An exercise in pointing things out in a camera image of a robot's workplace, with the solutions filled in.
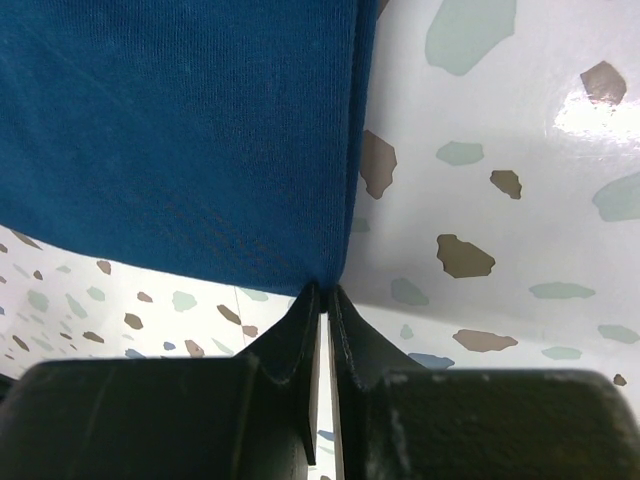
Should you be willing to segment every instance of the brown spot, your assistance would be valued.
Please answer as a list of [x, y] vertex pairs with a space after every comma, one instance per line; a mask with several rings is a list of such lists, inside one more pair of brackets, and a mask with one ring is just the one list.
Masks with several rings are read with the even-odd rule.
[[365, 130], [362, 140], [360, 175], [367, 184], [367, 193], [376, 200], [393, 183], [393, 170], [398, 165], [396, 151], [387, 142]]
[[138, 292], [138, 300], [141, 302], [153, 303], [153, 298], [144, 292]]
[[137, 315], [134, 315], [133, 313], [125, 313], [124, 323], [129, 325], [134, 330], [140, 330], [143, 327], [142, 320], [140, 320], [140, 317]]
[[258, 336], [258, 327], [254, 327], [252, 325], [244, 325], [242, 327], [242, 333], [251, 338], [256, 338]]
[[501, 337], [495, 333], [479, 332], [477, 330], [460, 330], [453, 335], [453, 339], [471, 352], [500, 352], [518, 344], [511, 337]]
[[93, 332], [84, 332], [82, 336], [87, 340], [91, 340], [92, 342], [104, 343], [104, 338]]
[[15, 230], [11, 230], [11, 233], [13, 233], [16, 237], [18, 237], [18, 239], [25, 245], [29, 245], [30, 247], [37, 248], [38, 250], [42, 250], [42, 248], [40, 248], [40, 245], [38, 245], [36, 242], [31, 240], [24, 233], [16, 232]]
[[189, 352], [189, 355], [191, 355], [192, 357], [194, 358], [204, 357], [204, 350], [202, 349], [202, 347], [200, 347], [200, 345], [198, 345], [193, 340], [185, 340], [184, 344], [187, 347], [187, 352]]
[[513, 170], [494, 170], [489, 179], [501, 192], [506, 193], [514, 200], [522, 198], [522, 185]]
[[240, 320], [240, 317], [235, 313], [233, 313], [231, 310], [229, 310], [227, 306], [218, 305], [218, 311], [222, 314], [224, 318], [226, 318], [230, 322], [235, 323], [236, 325], [242, 325], [242, 321]]
[[496, 264], [491, 255], [452, 234], [438, 237], [437, 257], [444, 271], [453, 278], [486, 277]]
[[582, 84], [591, 103], [618, 105], [627, 93], [624, 78], [607, 62], [600, 62], [580, 74]]
[[22, 341], [22, 339], [20, 339], [20, 337], [16, 337], [14, 335], [11, 338], [13, 338], [13, 341], [16, 342], [21, 349], [26, 350], [27, 352], [29, 351], [29, 347]]
[[382, 15], [382, 12], [384, 12], [384, 9], [386, 8], [388, 3], [389, 3], [389, 0], [378, 0], [378, 17], [377, 18], [380, 18], [380, 15]]
[[102, 273], [106, 273], [107, 275], [111, 275], [111, 264], [106, 260], [98, 260], [96, 262], [98, 268], [102, 270]]
[[620, 375], [619, 373], [616, 373], [616, 376], [613, 377], [613, 383], [615, 385], [618, 385], [619, 387], [624, 387], [627, 384], [627, 381], [622, 375]]

